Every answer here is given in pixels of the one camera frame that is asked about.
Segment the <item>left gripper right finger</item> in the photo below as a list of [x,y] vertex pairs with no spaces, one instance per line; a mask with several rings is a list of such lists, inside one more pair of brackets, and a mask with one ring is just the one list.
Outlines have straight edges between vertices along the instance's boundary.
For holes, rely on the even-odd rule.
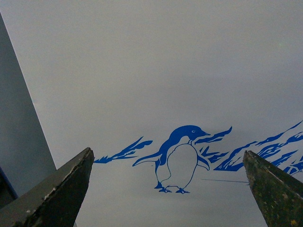
[[250,190],[269,227],[303,225],[303,183],[252,151],[243,164]]

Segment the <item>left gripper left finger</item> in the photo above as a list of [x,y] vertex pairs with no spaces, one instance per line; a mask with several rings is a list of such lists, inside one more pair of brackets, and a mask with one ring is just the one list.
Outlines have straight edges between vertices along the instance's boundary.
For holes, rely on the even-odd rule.
[[2,227],[72,227],[89,187],[94,153],[86,148],[0,210]]

